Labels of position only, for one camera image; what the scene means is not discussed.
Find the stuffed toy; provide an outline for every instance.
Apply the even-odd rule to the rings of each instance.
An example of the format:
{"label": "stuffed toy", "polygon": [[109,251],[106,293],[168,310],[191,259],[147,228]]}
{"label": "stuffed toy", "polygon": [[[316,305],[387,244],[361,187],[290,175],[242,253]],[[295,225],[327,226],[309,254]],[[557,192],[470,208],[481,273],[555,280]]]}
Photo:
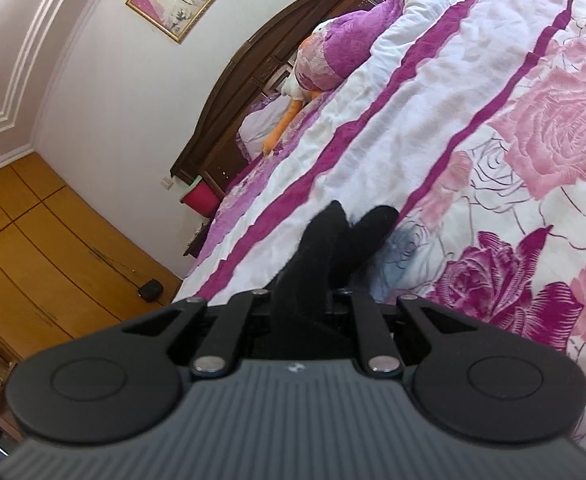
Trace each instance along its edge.
{"label": "stuffed toy", "polygon": [[293,72],[282,88],[292,97],[289,109],[264,139],[268,155],[304,104],[333,90],[371,57],[371,46],[400,17],[404,0],[386,0],[371,10],[357,10],[320,23],[297,50]]}

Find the black device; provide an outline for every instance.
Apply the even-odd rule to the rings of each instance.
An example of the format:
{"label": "black device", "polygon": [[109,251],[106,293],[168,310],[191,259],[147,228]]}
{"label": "black device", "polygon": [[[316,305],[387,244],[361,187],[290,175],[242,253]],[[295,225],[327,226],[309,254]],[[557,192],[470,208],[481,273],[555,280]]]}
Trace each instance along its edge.
{"label": "black device", "polygon": [[153,303],[164,292],[164,285],[156,279],[148,280],[144,285],[137,289],[137,294],[147,303]]}
{"label": "black device", "polygon": [[28,438],[0,479],[586,480],[566,356],[411,294],[336,290],[322,322],[342,354],[255,358],[272,296],[188,298],[18,365]]}

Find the bed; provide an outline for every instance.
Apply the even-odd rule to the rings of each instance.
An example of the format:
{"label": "bed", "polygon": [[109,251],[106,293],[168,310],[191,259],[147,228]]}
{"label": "bed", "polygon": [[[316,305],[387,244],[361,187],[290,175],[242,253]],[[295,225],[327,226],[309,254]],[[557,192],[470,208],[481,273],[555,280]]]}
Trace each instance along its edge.
{"label": "bed", "polygon": [[[586,0],[397,1],[272,154],[220,166],[240,174],[228,191],[207,166],[224,200],[178,298],[264,286],[331,200],[352,221],[388,204],[398,224],[358,277],[378,301],[425,296],[586,374]],[[586,449],[586,409],[574,439]]]}

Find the wooden headboard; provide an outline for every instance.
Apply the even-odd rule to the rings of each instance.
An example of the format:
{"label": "wooden headboard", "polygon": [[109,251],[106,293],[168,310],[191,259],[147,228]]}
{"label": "wooden headboard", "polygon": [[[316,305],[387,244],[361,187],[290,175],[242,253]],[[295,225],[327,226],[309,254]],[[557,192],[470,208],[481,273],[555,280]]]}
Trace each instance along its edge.
{"label": "wooden headboard", "polygon": [[196,176],[220,196],[247,162],[235,134],[252,103],[275,90],[299,44],[324,20],[382,0],[298,0],[270,19],[231,58],[215,83],[195,132],[171,168],[191,184]]}

